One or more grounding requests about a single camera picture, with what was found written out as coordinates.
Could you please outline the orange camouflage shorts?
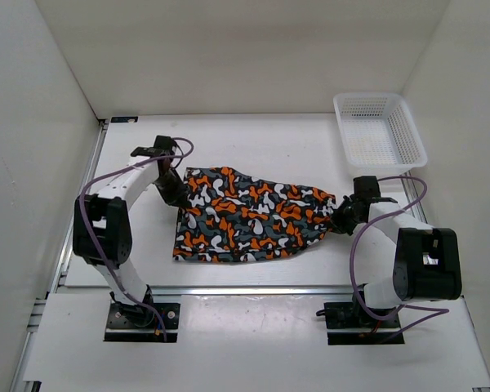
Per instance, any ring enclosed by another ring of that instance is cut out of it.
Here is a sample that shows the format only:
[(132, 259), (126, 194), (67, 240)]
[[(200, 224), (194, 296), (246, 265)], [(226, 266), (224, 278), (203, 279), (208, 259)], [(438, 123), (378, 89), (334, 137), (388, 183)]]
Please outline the orange camouflage shorts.
[(189, 167), (188, 206), (178, 211), (173, 258), (257, 262), (296, 255), (333, 230), (334, 194), (242, 174)]

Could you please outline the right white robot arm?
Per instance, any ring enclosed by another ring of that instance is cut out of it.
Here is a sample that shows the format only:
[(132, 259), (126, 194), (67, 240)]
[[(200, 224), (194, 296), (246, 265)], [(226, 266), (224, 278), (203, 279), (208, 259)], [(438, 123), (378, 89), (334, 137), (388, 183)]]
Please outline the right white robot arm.
[[(407, 214), (427, 191), (402, 207), (393, 198), (381, 195), (382, 178), (359, 176), (353, 179), (354, 192), (345, 196), (333, 212), (332, 222), (341, 234), (354, 236), (350, 250), (350, 282), (354, 290), (350, 316), (359, 326), (387, 320), (402, 308), (412, 309), (414, 302), (454, 301), (461, 296), (462, 278), (457, 234), (452, 229), (436, 228)], [(355, 254), (363, 234), (369, 228), (381, 231), (395, 245), (390, 275), (363, 286), (355, 277)]]

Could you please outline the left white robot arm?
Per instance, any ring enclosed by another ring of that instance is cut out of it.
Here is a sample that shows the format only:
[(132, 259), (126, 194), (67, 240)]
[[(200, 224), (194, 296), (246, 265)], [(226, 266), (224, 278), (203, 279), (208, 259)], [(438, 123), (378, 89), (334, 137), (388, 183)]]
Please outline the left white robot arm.
[(174, 161), (193, 151), (183, 137), (157, 136), (152, 146), (135, 148), (124, 168), (90, 180), (75, 200), (73, 253), (103, 276), (118, 311), (137, 327), (159, 316), (150, 286), (130, 261), (129, 211), (151, 185), (167, 205), (186, 207), (187, 186)]

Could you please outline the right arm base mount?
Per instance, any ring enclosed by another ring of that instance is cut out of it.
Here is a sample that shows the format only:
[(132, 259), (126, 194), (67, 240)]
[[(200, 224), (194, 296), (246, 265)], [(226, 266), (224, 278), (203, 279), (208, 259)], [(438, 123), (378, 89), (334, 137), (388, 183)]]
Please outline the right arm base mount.
[(385, 320), (371, 317), (353, 298), (351, 301), (324, 302), (315, 313), (323, 319), (328, 345), (403, 345), (398, 315)]

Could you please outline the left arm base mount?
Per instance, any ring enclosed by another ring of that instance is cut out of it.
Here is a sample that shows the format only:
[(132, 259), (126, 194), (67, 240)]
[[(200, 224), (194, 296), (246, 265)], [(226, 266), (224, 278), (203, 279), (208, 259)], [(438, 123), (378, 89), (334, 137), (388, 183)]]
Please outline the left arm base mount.
[(158, 301), (156, 312), (111, 301), (105, 322), (104, 341), (137, 343), (176, 343), (180, 322), (180, 303)]

